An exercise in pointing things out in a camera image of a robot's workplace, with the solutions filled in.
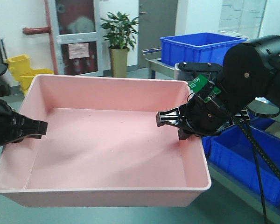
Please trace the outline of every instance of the yellow container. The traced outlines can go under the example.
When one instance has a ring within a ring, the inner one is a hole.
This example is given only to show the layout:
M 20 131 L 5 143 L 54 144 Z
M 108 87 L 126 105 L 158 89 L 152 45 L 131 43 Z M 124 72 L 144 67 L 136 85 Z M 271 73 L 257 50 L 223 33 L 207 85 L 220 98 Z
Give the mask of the yellow container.
M 26 54 L 6 59 L 8 69 L 16 81 L 20 81 L 20 76 L 31 72 L 30 57 Z
M 8 69 L 14 79 L 21 84 L 24 95 L 32 83 L 33 78 L 38 74 L 54 74 L 51 69 L 32 69 L 30 67 L 30 57 L 26 54 L 6 59 Z

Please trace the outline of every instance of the plant pot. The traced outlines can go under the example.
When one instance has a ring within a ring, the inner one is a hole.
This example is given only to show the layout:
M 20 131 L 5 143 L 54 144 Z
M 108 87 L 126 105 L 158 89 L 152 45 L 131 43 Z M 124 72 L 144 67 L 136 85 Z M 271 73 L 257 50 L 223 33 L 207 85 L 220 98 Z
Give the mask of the plant pot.
M 109 48 L 112 77 L 126 78 L 127 50 Z

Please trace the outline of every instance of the paper sign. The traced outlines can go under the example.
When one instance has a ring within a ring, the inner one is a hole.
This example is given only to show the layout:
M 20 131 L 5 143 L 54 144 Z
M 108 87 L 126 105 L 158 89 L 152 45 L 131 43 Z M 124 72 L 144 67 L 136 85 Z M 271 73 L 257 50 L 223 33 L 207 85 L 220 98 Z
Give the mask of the paper sign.
M 89 57 L 89 43 L 69 44 L 69 59 Z

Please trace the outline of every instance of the glass door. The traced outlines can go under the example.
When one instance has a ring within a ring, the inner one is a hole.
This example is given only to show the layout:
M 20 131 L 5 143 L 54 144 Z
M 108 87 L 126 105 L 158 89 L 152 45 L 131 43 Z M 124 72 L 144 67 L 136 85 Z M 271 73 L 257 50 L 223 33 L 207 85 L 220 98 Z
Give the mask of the glass door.
M 101 76 L 98 0 L 47 0 L 46 7 L 55 73 Z

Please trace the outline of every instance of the green circuit board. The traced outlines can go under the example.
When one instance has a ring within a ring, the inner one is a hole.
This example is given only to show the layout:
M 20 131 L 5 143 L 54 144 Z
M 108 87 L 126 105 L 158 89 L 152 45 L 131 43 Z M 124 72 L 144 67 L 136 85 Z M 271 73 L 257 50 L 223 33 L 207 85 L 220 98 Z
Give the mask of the green circuit board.
M 208 82 L 209 81 L 205 76 L 199 75 L 193 81 L 189 82 L 189 87 L 194 93 L 198 93 Z M 213 97 L 218 95 L 220 92 L 221 90 L 215 86 L 212 92 L 205 99 L 203 99 L 204 102 L 205 103 L 209 102 Z

